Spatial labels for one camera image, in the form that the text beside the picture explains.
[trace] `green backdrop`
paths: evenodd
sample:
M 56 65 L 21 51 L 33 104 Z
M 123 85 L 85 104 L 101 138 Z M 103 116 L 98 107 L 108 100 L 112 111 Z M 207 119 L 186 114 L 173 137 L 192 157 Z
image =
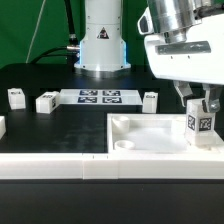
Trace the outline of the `green backdrop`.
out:
M 43 0 L 0 0 L 0 67 L 25 63 Z M 84 0 L 71 0 L 76 33 L 84 36 Z M 123 39 L 128 46 L 128 62 L 147 63 L 143 37 L 138 34 L 137 20 L 146 0 L 124 0 Z M 68 44 L 68 26 L 63 0 L 47 0 L 30 59 L 53 47 Z M 65 63 L 65 58 L 43 59 L 41 62 Z

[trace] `black tabletop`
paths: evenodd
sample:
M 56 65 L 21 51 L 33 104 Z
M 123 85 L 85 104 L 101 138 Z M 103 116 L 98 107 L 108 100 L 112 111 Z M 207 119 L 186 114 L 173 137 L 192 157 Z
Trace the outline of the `black tabletop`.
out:
M 7 133 L 0 152 L 106 153 L 107 114 L 141 113 L 138 106 L 60 105 L 51 114 L 37 114 L 35 99 L 61 89 L 133 89 L 159 93 L 158 113 L 184 113 L 172 81 L 157 80 L 149 67 L 133 66 L 126 75 L 110 79 L 80 76 L 63 64 L 11 64 L 0 70 L 0 116 L 6 116 Z M 11 110 L 7 89 L 22 88 L 25 110 Z M 202 95 L 202 88 L 193 85 Z M 216 131 L 224 136 L 223 110 L 216 116 Z

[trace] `small white block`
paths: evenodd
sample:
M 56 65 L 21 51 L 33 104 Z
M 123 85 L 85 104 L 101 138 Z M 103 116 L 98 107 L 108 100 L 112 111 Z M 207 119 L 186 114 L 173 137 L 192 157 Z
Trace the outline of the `small white block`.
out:
M 0 139 L 5 134 L 6 128 L 5 128 L 5 118 L 0 117 Z
M 157 110 L 158 93 L 145 92 L 142 113 L 155 114 Z
M 59 106 L 59 101 L 59 92 L 46 92 L 36 99 L 36 111 L 37 113 L 50 114 Z
M 188 100 L 185 138 L 192 145 L 215 143 L 215 113 L 205 113 L 202 100 Z
M 25 95 L 22 89 L 8 89 L 8 98 L 12 110 L 26 108 Z

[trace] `cable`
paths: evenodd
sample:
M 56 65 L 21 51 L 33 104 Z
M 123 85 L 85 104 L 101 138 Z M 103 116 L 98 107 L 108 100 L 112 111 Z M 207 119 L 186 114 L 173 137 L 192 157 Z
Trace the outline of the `cable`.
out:
M 48 51 L 45 51 L 45 52 L 42 53 L 40 56 L 34 58 L 30 63 L 31 63 L 31 64 L 35 64 L 35 63 L 36 63 L 37 61 L 39 61 L 41 58 L 43 58 L 43 57 L 47 57 L 48 54 L 50 54 L 50 53 L 52 53 L 52 52 L 55 52 L 55 51 L 61 51 L 61 50 L 66 50 L 66 49 L 67 49 L 67 47 L 64 47 L 64 46 L 62 46 L 62 47 L 55 47 L 55 48 L 52 48 L 52 49 L 50 49 L 50 50 L 48 50 Z
M 38 31 L 39 26 L 40 26 L 40 21 L 41 21 L 41 18 L 42 18 L 42 14 L 43 14 L 43 11 L 44 11 L 46 1 L 47 0 L 43 0 L 42 6 L 41 6 L 41 9 L 40 9 L 40 13 L 39 13 L 39 16 L 38 16 L 36 28 L 35 28 L 35 31 L 34 31 L 34 34 L 33 34 L 33 37 L 32 37 L 31 43 L 30 43 L 29 51 L 28 51 L 28 54 L 27 54 L 26 63 L 28 63 L 29 59 L 30 59 L 31 50 L 33 48 L 33 44 L 34 44 L 34 41 L 35 41 L 35 38 L 36 38 L 36 35 L 37 35 L 37 31 Z

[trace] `white plastic tray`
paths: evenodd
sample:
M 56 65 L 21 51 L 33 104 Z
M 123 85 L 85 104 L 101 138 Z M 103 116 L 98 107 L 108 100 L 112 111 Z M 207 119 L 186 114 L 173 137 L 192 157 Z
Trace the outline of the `white plastic tray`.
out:
M 130 128 L 127 133 L 113 132 L 113 117 L 125 116 L 130 119 Z M 155 115 L 155 114 L 109 114 L 108 115 L 108 151 L 113 154 L 143 155 L 151 154 L 220 154 L 224 153 L 224 142 L 214 133 L 215 144 L 196 147 L 190 145 L 183 133 L 171 130 L 172 121 L 176 118 L 185 118 L 185 115 Z M 134 150 L 115 149 L 115 143 L 120 140 L 131 141 L 135 144 Z

